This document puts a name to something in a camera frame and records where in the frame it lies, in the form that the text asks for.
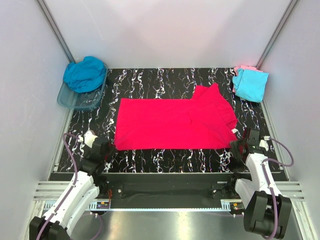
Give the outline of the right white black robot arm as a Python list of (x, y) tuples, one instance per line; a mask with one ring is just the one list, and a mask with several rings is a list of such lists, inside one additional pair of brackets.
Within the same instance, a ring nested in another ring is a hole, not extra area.
[(227, 185), (228, 195), (241, 199), (244, 205), (243, 225), (249, 233), (266, 240), (284, 238), (292, 202), (276, 186), (269, 163), (279, 161), (268, 156), (270, 136), (258, 129), (246, 128), (242, 139), (230, 143), (237, 161), (243, 161), (250, 179), (238, 178)]

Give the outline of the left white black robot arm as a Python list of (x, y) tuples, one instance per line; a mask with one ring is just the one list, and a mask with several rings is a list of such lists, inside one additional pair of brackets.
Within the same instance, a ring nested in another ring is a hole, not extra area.
[(89, 204), (110, 194), (107, 177), (102, 172), (116, 147), (108, 139), (97, 137), (89, 148), (58, 200), (42, 217), (35, 216), (30, 221), (30, 240), (69, 240)]

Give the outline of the red t shirt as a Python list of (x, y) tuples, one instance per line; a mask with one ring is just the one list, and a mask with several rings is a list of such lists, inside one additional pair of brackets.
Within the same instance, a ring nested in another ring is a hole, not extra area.
[(216, 83), (196, 86), (190, 99), (123, 98), (114, 143), (120, 151), (224, 149), (237, 140), (237, 121)]

